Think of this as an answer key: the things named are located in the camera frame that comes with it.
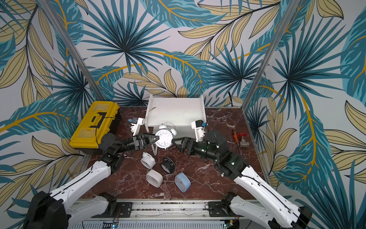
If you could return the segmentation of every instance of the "wall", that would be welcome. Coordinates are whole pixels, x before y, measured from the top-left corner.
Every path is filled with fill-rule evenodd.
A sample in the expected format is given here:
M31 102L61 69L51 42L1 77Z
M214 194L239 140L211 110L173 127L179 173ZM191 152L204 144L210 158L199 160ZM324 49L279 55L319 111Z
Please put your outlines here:
M365 228L366 2L304 3L245 114L272 185L312 209L311 228Z
M36 1L18 2L0 1L0 93L9 97L0 101L0 216L9 228L35 192L77 171L82 155L67 139L93 101ZM100 90L120 106L145 106L150 94L203 95L207 106L228 106L229 93L239 106L288 2L51 1ZM302 4L280 47L301 26L310 2ZM319 4L331 12L331 3Z
M231 95L240 106L288 0L250 2L85 1L77 48L120 106L146 106L150 94L203 95L207 106Z
M78 174L84 155L69 141L94 100L36 1L19 3L0 1L1 228L20 226L34 194ZM58 4L58 12L81 18L74 1ZM75 38L74 28L82 25L68 25Z

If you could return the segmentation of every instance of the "white alarm clock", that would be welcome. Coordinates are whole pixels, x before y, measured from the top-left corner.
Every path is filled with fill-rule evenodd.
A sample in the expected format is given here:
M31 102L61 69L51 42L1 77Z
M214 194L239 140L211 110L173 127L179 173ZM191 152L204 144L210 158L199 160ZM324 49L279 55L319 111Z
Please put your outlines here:
M155 144L159 148L166 149L172 145L172 139L176 135L177 135L177 131L174 128L168 128L164 124L160 125L158 132L156 132L156 134L155 134L155 136L159 136L159 140L156 141Z

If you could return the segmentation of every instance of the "yellow leaf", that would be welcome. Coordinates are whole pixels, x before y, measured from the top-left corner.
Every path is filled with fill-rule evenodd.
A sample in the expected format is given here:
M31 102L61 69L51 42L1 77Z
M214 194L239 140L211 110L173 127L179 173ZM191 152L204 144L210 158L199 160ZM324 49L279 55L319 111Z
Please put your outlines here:
M268 125L266 125L266 135L267 135L267 139L268 139L268 146L270 148L270 152L274 152L275 143L273 142L272 132L269 130Z
M30 67L27 68L27 76L22 86L22 101L23 106L26 107L34 102L33 88L31 82Z
M356 173L355 174L355 180L366 184L366 169L362 170L359 173Z
M262 155L261 155L261 160L262 160L262 166L263 166L263 169L265 172L267 172L267 162L266 162L266 158L264 157L264 154L266 153L266 151L263 151L262 152Z
M215 56L220 55L220 51L224 50L225 45L229 43L229 37L230 37L230 29L231 29L232 23L228 24L228 26L225 28L225 30L220 34L220 36L215 41Z
M165 85L167 86L168 90L172 94L175 94L175 89L177 88L177 84L173 80L173 77L172 77L172 74L171 74L171 69L166 71L166 73L164 74L164 82L165 82Z
M296 130L294 128L288 128L281 134L279 140L276 142L276 154L286 148L288 140L290 139L291 135L295 132Z
M354 108L348 101L346 101L345 107L349 121L366 135L366 114Z
M252 38L256 34L258 34L262 29L264 29L277 15L278 10L280 9L280 5L276 5L269 11L267 11L264 15L261 16L261 18L257 21L252 34L249 38Z
M65 163L65 165L62 167L61 173L59 175L59 178L57 179L56 184L58 184L62 178L64 178L65 174L67 173L67 171L69 170L70 166L72 164L74 164L74 162L76 161L76 159L78 158L78 155L74 155L74 156L69 156L69 159L67 159L67 162Z
M75 174L77 174L77 173L79 173L80 172L80 169L81 169L81 165L83 164L83 161L81 160L79 163L78 163L78 165L76 165L76 167L75 167L75 169L74 169L74 171L71 173L71 176L73 176L73 175L75 175Z
M43 177L41 183L38 185L37 189L45 186L48 182L50 182L52 180L52 174L53 177L55 178L56 175L59 173L62 165L64 164L64 162L66 161L67 157L62 158L61 160L59 160L58 162L56 162L55 164L53 164L47 171L46 175Z
M245 26L248 24L250 17L252 14L245 15L242 17L238 23L234 26L234 29L232 30L232 48L231 51L234 50L234 47L236 47L240 41L240 37L242 36L242 32L245 28Z
M210 52L211 52L211 42L208 42L207 45L202 50L201 60L209 61L211 56Z
M40 99L45 99L51 95L51 92L49 91L49 89L46 88L45 86L43 86L44 83L42 83L34 75L32 75L32 78L33 78L34 85L36 86L37 96L39 96Z
M273 150L269 147L266 140L263 140L263 142L264 142L264 148L266 149L267 152L268 163L271 165L273 163Z
M41 165L48 164L50 162L52 162L52 160L38 160L38 159L25 160L25 161L19 162L18 164L13 165L13 168L16 170L16 172L0 171L0 175L2 175L2 176L19 175L19 174L31 171L32 169L35 169Z
M359 148L365 148L366 144L357 139L356 137L350 135L341 130L324 130L326 138L330 143L338 145L355 146Z
M41 40L38 37L37 32L32 24L30 25L30 28L29 28L29 35L30 35L30 40L32 41L32 44L33 44L34 48L37 50L37 52L41 55L41 57L43 57L45 60L47 60L47 62L49 64L51 64L53 66L54 65L53 61L52 61L51 57L49 56L48 52L46 51L46 49L41 44Z
M350 169L352 162L355 160L355 166L362 163L366 159L366 152L364 151L344 151L334 155L333 161L339 170Z
M187 95L188 95L188 90L184 86L181 86L178 89L178 98L187 98Z
M39 94L39 92L37 92L36 94L37 94L37 95L36 95L36 100L45 99L45 98L43 98L43 97Z
M189 46L187 50L185 50L184 54L193 56L200 48L202 48L207 42L210 42L213 37L209 37L204 41L194 43L193 45Z
M87 4L85 3L84 0L75 0L75 3L80 5L80 6L83 6L86 9L88 9L88 6L87 6Z
M282 124L283 124L283 112L280 112L280 110L283 108L283 105L285 103L282 103L280 105L280 108L278 109L278 112L277 112L277 121L276 121L276 138L278 136L278 134L280 133L280 130L282 128Z
M275 133L275 121L270 112L267 112L267 119L269 121L269 127L271 127L272 132Z
M17 2L13 0L5 0L5 2L15 11L11 11L12 14L23 14L27 12L24 8L26 8L28 11L34 10L37 3L34 0L17 0Z
M145 87L146 88L160 88L160 85L151 83L151 82L136 82L136 85L141 86L141 87Z
M286 156L283 156L283 155L278 156L273 163L272 171L278 172L281 169L283 169L284 167L286 167L287 159L288 159L288 157L286 157Z
M13 35L15 38L16 45L18 45L18 44L20 44L20 42L22 42L22 40L25 37L25 34L27 33L26 27L28 25L28 21L27 20L18 20L18 22L22 25L22 27L24 29L22 27L20 27L20 25L18 25L18 23L16 23L15 21L9 21L9 25L11 27L9 27L8 25L4 25L0 30L0 42L5 42L5 41L10 40Z
M74 149L70 146L70 139L69 138L62 138L61 139L62 147L64 150L70 154L80 154L80 150Z
M34 136L32 136L32 145L34 149L43 156L49 158L59 158L65 156L58 146L40 142Z
M155 75L154 73L152 73L151 71L149 71L149 73L146 73L145 69L141 66L141 70L142 72L152 81L154 81L155 83L157 83L158 85L164 87L164 85L161 83L161 80L159 79L159 77L157 75Z
M145 76L141 76L139 73L134 73L134 72L124 73L123 77L128 78L128 79L133 79L133 80L142 80L145 82L149 82L148 78L146 78Z
M3 203L28 179L30 175L24 175L13 179L14 183L7 183L0 189L0 207Z
M280 2L281 0L262 0L262 5L271 5L277 2ZM250 4L257 4L260 5L260 1L259 0L249 0Z
M32 60L33 66L36 72L44 79L48 85L52 85L52 80L49 72L46 70L46 65L43 60L37 55L31 45L28 45L30 59Z
M225 24L213 24L213 25L205 25L199 28L191 29L188 31L179 31L179 33L183 37L187 38L201 38L201 37L207 37L212 34L215 34L219 32L223 27L225 27Z
M269 107L271 108L271 113L274 121L276 121L277 111L276 111L276 102L272 97L268 98Z
M158 95L158 96L161 96L161 97L175 97L171 93L163 91L163 90L159 90L159 89L149 89L149 90L146 90L146 91L150 92L153 95Z
M43 34L45 35L45 37L48 40L48 43L51 45L51 47L53 49L53 38L52 38L51 28L49 26L47 17L42 9L38 10L38 19L40 21L40 25L41 25Z
M275 175L270 176L269 180L271 181L272 187L277 187L279 185L279 181Z
M22 199L27 193L31 190L31 185L35 186L36 183L41 178L43 172L46 170L47 165L44 165L43 167L39 168L37 171L31 174L31 176L27 179L26 182L24 182L22 188L20 189L18 195L16 196L16 199Z
M336 16L343 19L342 9L335 0L318 0L317 6L320 16L324 18Z
M216 6L216 5L203 5L203 4L198 4L199 7L204 8L204 9L208 9L212 14L214 15L224 15L225 16L221 19L221 21L227 21L227 20L232 20L235 18L238 18L239 16L248 13L250 10L245 7L242 6L242 10L239 14L239 6L238 5L232 5L231 9L229 5L223 5L222 7Z
M229 104L231 104L231 100L230 100L230 97L227 97L227 98L225 99L225 102L221 105L221 107L225 107L225 106L227 106L227 105L229 105Z
M6 88L15 83L22 75L27 63L27 55L25 47L16 51L14 56L9 60L0 75L0 88Z
M332 154L338 154L340 152L343 152L343 150L338 149L337 147L334 147L334 146L330 146L330 151Z
M240 97L237 97L237 96L232 96L231 97L235 102L237 102L237 103L243 103L243 100L240 98Z
M305 24L308 23L311 15L313 14L313 9L314 9L315 2L316 2L316 0L312 0L312 2L310 3L309 8L307 9L306 16L305 16Z

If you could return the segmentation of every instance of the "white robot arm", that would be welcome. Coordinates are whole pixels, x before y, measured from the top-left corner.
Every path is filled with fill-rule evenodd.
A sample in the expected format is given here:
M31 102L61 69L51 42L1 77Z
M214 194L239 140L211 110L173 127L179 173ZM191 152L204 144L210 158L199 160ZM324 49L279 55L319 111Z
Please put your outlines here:
M102 138L99 148L105 153L85 172L67 184L46 194L39 192L31 201L24 229L67 229L94 215L115 212L116 199L103 193L87 202L72 206L75 201L99 181L114 173L124 158L117 153L140 150L158 140L153 134L142 134L119 140L113 134ZM193 138L177 138L172 143L189 155L198 155L214 161L215 168L241 187L249 191L264 207L252 204L235 195L228 195L221 201L221 208L228 213L242 215L267 229L305 229L311 218L311 211L291 203L267 184L239 155L228 151L227 143L218 132L208 132L207 141L196 142Z
M267 184L238 154L228 151L227 141L219 132L207 133L207 140L196 142L184 137L173 139L173 144L183 153L197 155L214 161L215 168L252 194L264 208L229 193L221 207L227 212L242 215L267 229L305 229L312 212L307 207L291 203Z
M98 146L104 154L97 162L67 184L50 193L41 191L32 198L23 228L67 229L94 215L102 213L112 215L115 212L116 199L107 193L102 193L87 202L72 205L99 181L119 169L124 161L120 153L145 149L158 139L159 137L154 134L140 134L120 140L114 134L107 133Z

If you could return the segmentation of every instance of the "brown marble surface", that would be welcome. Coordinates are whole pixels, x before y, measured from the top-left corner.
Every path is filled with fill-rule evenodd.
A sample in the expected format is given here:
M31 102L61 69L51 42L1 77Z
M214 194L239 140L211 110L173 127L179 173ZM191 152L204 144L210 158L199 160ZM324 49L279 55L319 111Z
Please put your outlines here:
M130 123L127 120L132 117L144 117L146 107L122 107L120 113L122 121L118 127L117 136L124 139L132 136ZM229 149L239 154L231 131L235 129L237 133L246 132L248 134L248 127L245 124L241 109L206 108L206 116L209 118L208 130L219 130L222 136L228 140ZM144 132L145 128L142 126L140 133ZM258 157L249 134L245 139L250 142L250 147L242 148L242 157L263 178ZM145 151L152 156L154 155L151 148ZM176 169L172 174L166 173L160 166L164 156L170 157L176 164ZM99 157L93 155L88 167ZM231 191L243 199L254 199L251 194L238 184L228 178L221 177L214 168L212 161L206 161L198 156L181 154L174 146L167 150L159 148L157 156L154 157L156 160L154 170L158 171L164 179L159 188L155 188L146 181L148 169L140 162L142 151L138 151L126 158L116 173L100 181L87 191L82 198L94 198L101 192L107 192L121 199L222 199L227 192ZM185 193L182 193L174 183L175 176L181 172L191 181L191 187Z

